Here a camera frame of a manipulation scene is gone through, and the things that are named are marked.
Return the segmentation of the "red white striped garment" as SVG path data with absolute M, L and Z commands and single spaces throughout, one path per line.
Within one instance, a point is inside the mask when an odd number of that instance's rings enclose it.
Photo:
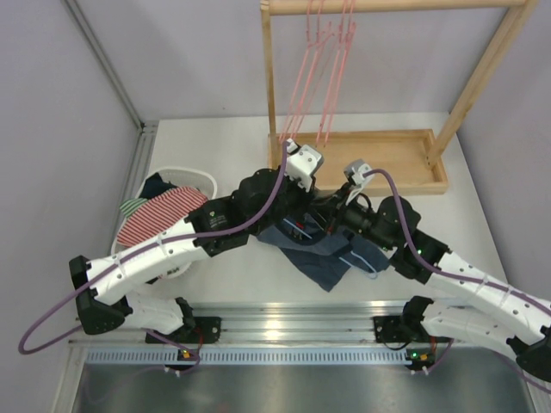
M 208 197 L 197 188 L 177 187 L 148 200 L 119 229 L 116 242 L 124 247 L 157 236 L 202 206 Z

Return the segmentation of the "aluminium corner profile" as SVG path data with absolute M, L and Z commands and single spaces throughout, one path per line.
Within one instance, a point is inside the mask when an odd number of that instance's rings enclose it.
M 61 0 L 61 4 L 65 7 L 67 14 L 73 20 L 79 33 L 83 36 L 92 55 L 94 56 L 96 62 L 99 64 L 104 76 L 107 78 L 110 87 L 112 88 L 120 104 L 124 108 L 127 116 L 134 124 L 134 126 L 138 130 L 141 130 L 143 128 L 144 122 L 141 120 L 137 109 L 133 105 L 126 91 L 126 88 L 124 87 L 116 69 L 111 62 L 111 59 L 104 50 L 101 41 L 97 37 L 94 28 L 91 26 L 79 2 L 75 0 Z

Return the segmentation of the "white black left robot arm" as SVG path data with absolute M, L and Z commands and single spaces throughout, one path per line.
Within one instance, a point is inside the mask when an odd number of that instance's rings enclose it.
M 118 328 L 150 329 L 187 341 L 195 330 L 191 309 L 181 298 L 159 299 L 138 292 L 150 280 L 183 266 L 244 246 L 287 216 L 305 211 L 314 197 L 313 174 L 287 167 L 261 169 L 232 194 L 209 200 L 142 243 L 113 256 L 70 260 L 77 315 L 84 332 L 99 335 Z

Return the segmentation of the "aluminium mounting rail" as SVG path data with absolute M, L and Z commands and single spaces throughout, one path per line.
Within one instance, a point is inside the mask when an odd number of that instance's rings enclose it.
M 352 346 L 375 342 L 373 318 L 398 315 L 403 300 L 352 303 L 204 303 L 197 317 L 220 317 L 219 345 Z

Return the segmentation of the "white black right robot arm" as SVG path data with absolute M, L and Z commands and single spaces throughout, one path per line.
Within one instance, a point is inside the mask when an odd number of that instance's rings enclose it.
M 415 296 L 402 312 L 401 329 L 412 341 L 426 336 L 471 342 L 514 361 L 524 372 L 550 380 L 550 303 L 525 293 L 461 258 L 449 246 L 418 229 L 421 219 L 397 194 L 377 209 L 364 206 L 347 188 L 315 200 L 315 217 L 326 230 L 347 229 L 384 250 L 400 275 L 452 294 L 458 309 Z

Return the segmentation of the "wooden clothes rack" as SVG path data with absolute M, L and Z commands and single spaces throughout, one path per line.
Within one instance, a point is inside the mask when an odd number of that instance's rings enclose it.
M 287 15 L 306 17 L 308 2 L 263 1 L 260 5 L 268 96 L 269 166 L 272 168 L 280 165 L 277 156 L 282 154 L 278 147 L 282 127 L 276 125 L 271 19 Z M 322 15 L 341 16 L 343 1 L 324 2 Z M 444 194 L 449 188 L 449 179 L 442 155 L 536 5 L 535 1 L 356 1 L 354 13 L 489 8 L 504 8 L 506 12 L 440 132 L 436 133 L 431 128 L 335 132 L 334 142 L 322 152 L 328 166 L 322 169 L 318 180 L 320 189 L 329 191 L 337 188 L 334 173 L 338 167 L 354 156 L 365 156 L 371 165 L 393 175 L 397 188 L 406 195 Z M 313 145 L 316 135 L 299 131 L 294 140 Z

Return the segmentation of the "dark navy garment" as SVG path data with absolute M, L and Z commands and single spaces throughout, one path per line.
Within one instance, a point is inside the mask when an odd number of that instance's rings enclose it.
M 151 200 L 174 188 L 176 188 L 176 185 L 171 182 L 165 182 L 161 175 L 157 172 L 149 176 L 144 181 L 139 197 L 146 200 Z

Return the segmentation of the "green white striped garment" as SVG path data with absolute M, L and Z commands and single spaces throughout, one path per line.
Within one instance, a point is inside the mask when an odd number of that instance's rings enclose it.
M 123 216 L 128 219 L 131 217 L 138 209 L 141 208 L 142 205 L 144 205 L 148 199 L 145 198 L 132 198 L 129 200 L 125 200 L 120 204 L 120 212 L 123 214 Z

